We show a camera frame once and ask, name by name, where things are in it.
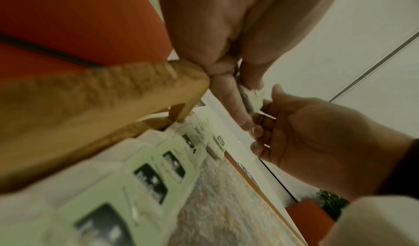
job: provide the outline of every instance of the dark sleeve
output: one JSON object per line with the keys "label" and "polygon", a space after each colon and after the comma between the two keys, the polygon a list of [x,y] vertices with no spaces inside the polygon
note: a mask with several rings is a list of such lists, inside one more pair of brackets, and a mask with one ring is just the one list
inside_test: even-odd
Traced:
{"label": "dark sleeve", "polygon": [[419,199],[419,139],[396,166],[390,177],[378,189],[378,194],[405,195]]}

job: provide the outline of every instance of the dark stripe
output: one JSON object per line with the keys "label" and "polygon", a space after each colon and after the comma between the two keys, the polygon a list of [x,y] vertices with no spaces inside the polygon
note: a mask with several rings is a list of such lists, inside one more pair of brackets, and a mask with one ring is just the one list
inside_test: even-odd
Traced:
{"label": "dark stripe", "polygon": [[263,162],[263,160],[259,159],[263,165],[265,165],[265,167],[269,170],[269,172],[275,177],[275,179],[279,182],[280,185],[282,185],[282,187],[287,191],[287,193],[294,199],[294,201],[296,203],[298,203],[298,200],[294,197],[294,195],[292,195],[288,189],[282,184],[282,182],[275,176],[275,174],[269,169],[268,166],[266,166],[266,164]]}
{"label": "dark stripe", "polygon": [[400,45],[399,47],[397,47],[394,51],[392,51],[389,55],[387,55],[386,57],[384,57],[381,61],[379,61],[376,65],[374,65],[373,67],[371,67],[367,72],[365,72],[364,74],[362,74],[362,76],[358,77],[354,82],[352,82],[349,86],[347,86],[346,88],[344,88],[341,92],[339,92],[336,96],[334,96],[329,102],[333,102],[334,100],[336,100],[338,97],[340,97],[343,93],[347,92],[350,88],[352,88],[353,86],[355,86],[358,82],[360,82],[361,80],[363,80],[366,76],[368,76],[369,74],[371,74],[373,71],[375,71],[378,67],[380,67],[382,64],[384,64],[385,62],[387,62],[391,57],[393,57],[396,53],[398,53],[399,51],[401,51],[403,48],[405,48],[409,43],[411,43],[412,41],[414,41],[416,38],[419,37],[419,32],[415,33],[415,35],[413,35],[412,37],[410,37],[407,41],[405,41],[402,45]]}
{"label": "dark stripe", "polygon": [[87,60],[87,59],[84,59],[75,55],[70,55],[66,52],[57,51],[49,47],[45,47],[45,46],[35,44],[32,42],[27,42],[25,40],[21,40],[19,38],[9,36],[3,33],[0,33],[0,42],[8,44],[8,45],[12,45],[14,47],[18,47],[21,49],[25,49],[31,52],[48,55],[50,57],[58,58],[58,59],[71,62],[77,65],[81,65],[81,66],[86,66],[86,67],[104,66],[102,64],[99,64],[99,63],[96,63],[96,62],[93,62],[93,61],[90,61],[90,60]]}

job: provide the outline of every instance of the sleeve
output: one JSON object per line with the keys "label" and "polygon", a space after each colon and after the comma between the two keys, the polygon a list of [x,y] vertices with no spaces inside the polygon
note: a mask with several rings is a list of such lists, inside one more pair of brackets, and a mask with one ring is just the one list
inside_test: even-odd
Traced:
{"label": "sleeve", "polygon": [[393,173],[378,189],[377,194],[405,195],[419,199],[418,170],[419,139],[415,139]]}

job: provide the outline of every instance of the orange object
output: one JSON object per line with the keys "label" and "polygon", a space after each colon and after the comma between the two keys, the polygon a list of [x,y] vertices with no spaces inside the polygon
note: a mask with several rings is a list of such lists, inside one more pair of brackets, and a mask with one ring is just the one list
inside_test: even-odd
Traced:
{"label": "orange object", "polygon": [[286,210],[309,246],[318,246],[335,223],[313,199],[305,199]]}
{"label": "orange object", "polygon": [[[0,20],[0,33],[104,65],[166,60],[172,51],[165,25],[148,0],[0,0]],[[11,68],[2,65],[1,77],[27,76],[29,69],[22,66],[34,65],[34,55],[29,56]],[[40,66],[31,71],[37,75],[61,66],[66,67],[58,62],[43,72]]]}

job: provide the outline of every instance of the hand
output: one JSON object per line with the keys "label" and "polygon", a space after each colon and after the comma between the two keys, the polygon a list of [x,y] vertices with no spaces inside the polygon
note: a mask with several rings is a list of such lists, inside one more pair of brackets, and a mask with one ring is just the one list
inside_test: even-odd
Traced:
{"label": "hand", "polygon": [[273,62],[296,46],[334,0],[160,0],[172,44],[180,58],[204,67],[210,89],[245,131],[253,122],[233,77],[263,87]]}
{"label": "hand", "polygon": [[346,199],[374,194],[412,138],[361,113],[320,99],[272,89],[251,130],[259,158],[292,176]]}

